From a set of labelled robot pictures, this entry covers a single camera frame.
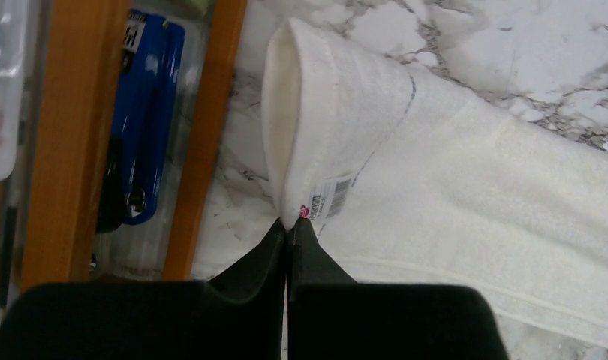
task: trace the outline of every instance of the pink logo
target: pink logo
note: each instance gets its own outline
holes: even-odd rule
[[[308,219],[310,214],[311,214],[311,212],[309,211],[308,208],[306,208],[305,205],[302,205],[299,208],[299,217]]]

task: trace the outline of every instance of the barcode label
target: barcode label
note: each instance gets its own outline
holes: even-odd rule
[[[335,193],[333,194],[333,201],[330,203],[330,208],[328,209],[327,218],[332,218],[342,210],[344,203],[346,203],[348,189],[351,188],[351,182],[353,182],[352,178],[337,183],[335,186]]]
[[[130,13],[127,20],[127,28],[125,29],[125,37],[123,38],[123,49],[130,53],[136,53],[140,45],[140,39],[143,37],[147,18],[144,15]]]
[[[337,216],[344,208],[355,175],[332,178],[316,185],[311,189],[308,203],[302,205],[300,216],[315,223]]]

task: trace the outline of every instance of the folded towel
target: folded towel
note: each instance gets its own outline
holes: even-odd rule
[[[352,276],[467,284],[608,347],[608,154],[297,19],[262,92],[275,207]]]

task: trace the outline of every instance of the stapler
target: stapler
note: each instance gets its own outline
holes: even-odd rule
[[[181,26],[130,11],[97,233],[141,224],[156,212],[184,43]]]

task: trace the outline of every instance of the towel label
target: towel label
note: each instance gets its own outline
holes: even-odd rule
[[[311,189],[308,203],[299,208],[299,216],[314,223],[321,223],[338,215],[344,208],[355,175],[356,173],[332,178],[317,184]]]

